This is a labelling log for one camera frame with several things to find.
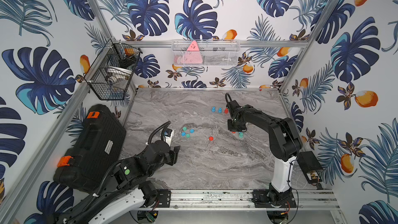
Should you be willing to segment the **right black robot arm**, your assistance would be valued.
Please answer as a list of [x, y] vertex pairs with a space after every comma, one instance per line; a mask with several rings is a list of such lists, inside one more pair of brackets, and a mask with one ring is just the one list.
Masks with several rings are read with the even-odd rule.
[[268, 133], [269, 148], [275, 158], [274, 174], [266, 190], [254, 190], [252, 202], [256, 208], [298, 206], [298, 198], [293, 196], [291, 177], [302, 141], [291, 118], [279, 118], [268, 115], [250, 105], [241, 106], [225, 94], [226, 107], [230, 113], [228, 130], [246, 132], [250, 123]]

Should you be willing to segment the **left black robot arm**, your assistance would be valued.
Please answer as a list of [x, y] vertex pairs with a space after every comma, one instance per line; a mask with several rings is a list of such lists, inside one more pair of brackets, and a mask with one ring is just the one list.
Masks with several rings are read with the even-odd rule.
[[171, 148], [166, 141], [172, 136], [170, 121], [157, 127], [149, 136], [140, 153], [121, 160], [93, 164], [84, 159], [65, 156], [60, 159], [56, 175], [59, 184], [85, 189], [89, 195], [65, 212], [53, 213], [45, 218], [49, 224], [87, 224], [114, 200], [133, 189], [143, 193], [143, 206], [152, 206], [158, 192], [148, 180], [156, 170], [177, 162], [179, 146]]

